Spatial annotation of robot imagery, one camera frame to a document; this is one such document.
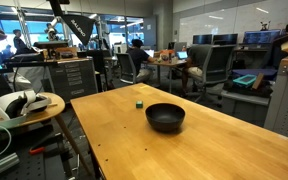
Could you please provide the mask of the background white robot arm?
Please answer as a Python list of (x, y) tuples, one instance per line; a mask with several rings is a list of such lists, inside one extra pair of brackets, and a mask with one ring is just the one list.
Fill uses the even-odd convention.
[(49, 41), (57, 41), (58, 36), (57, 36), (57, 30), (55, 28), (55, 25), (57, 24), (58, 19), (54, 18), (50, 23), (46, 24), (46, 29), (45, 33), (47, 34), (47, 39)]

